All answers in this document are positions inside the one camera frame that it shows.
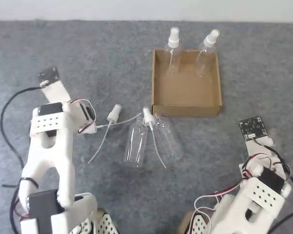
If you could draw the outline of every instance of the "upright bottle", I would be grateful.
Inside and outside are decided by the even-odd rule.
[[[205,76],[210,71],[216,52],[215,43],[219,35],[220,32],[213,29],[199,45],[200,53],[196,58],[196,73],[200,77]]]
[[[124,164],[132,167],[143,165],[146,141],[147,127],[143,117],[139,116],[129,128]]]
[[[165,46],[164,63],[166,76],[171,77],[176,74],[179,69],[181,57],[181,48],[179,46],[179,28],[172,27],[168,44]]]

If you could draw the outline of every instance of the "perforated plate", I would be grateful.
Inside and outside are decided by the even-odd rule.
[[[108,214],[103,215],[97,230],[97,234],[118,234],[118,231]]]
[[[51,130],[57,130],[68,125],[67,113],[55,113],[44,116],[36,116],[31,123],[30,135]]]
[[[87,218],[81,225],[74,228],[69,234],[89,234],[91,232],[91,223]]]
[[[279,214],[285,199],[257,178],[248,180],[245,196],[251,198],[259,206],[267,210],[274,218]]]
[[[207,229],[208,229],[207,224],[204,221],[204,219],[202,218],[202,215],[197,214],[193,220],[191,234],[205,234],[205,233],[207,233],[207,232],[205,232],[205,230],[207,230]]]

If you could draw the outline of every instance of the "white wall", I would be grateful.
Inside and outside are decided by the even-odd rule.
[[[293,0],[0,0],[0,20],[293,22]]]

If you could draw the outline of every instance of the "bottle cap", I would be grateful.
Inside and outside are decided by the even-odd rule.
[[[168,46],[173,49],[179,46],[179,28],[172,27],[170,29],[170,36],[168,38]]]
[[[206,47],[212,47],[215,43],[217,38],[220,36],[220,32],[218,29],[213,29],[210,34],[206,36],[204,39],[204,45]]]

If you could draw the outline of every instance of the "gray carpet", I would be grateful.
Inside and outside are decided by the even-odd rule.
[[[36,74],[57,65],[72,98],[88,98],[98,124],[115,103],[120,120],[150,104],[152,50],[163,47],[169,28],[180,27],[184,48],[196,48],[218,28],[224,107],[216,118],[172,118],[184,160],[168,170],[158,161],[151,139],[146,167],[119,164],[128,125],[113,127],[94,162],[104,131],[74,138],[76,192],[91,192],[123,234],[176,233],[194,200],[234,184],[238,163],[247,156],[237,121],[261,115],[278,131],[278,149],[293,170],[293,24],[203,22],[0,22],[0,111],[16,91],[36,86]],[[26,159],[32,109],[46,103],[40,91],[23,94],[8,108],[5,129]],[[16,183],[20,167],[0,136],[0,185]],[[43,189],[56,188],[51,170]],[[0,233],[12,233],[8,208],[13,191],[0,187]],[[202,200],[211,206],[214,200]],[[293,211],[293,191],[278,219]],[[293,219],[276,234],[293,234]]]

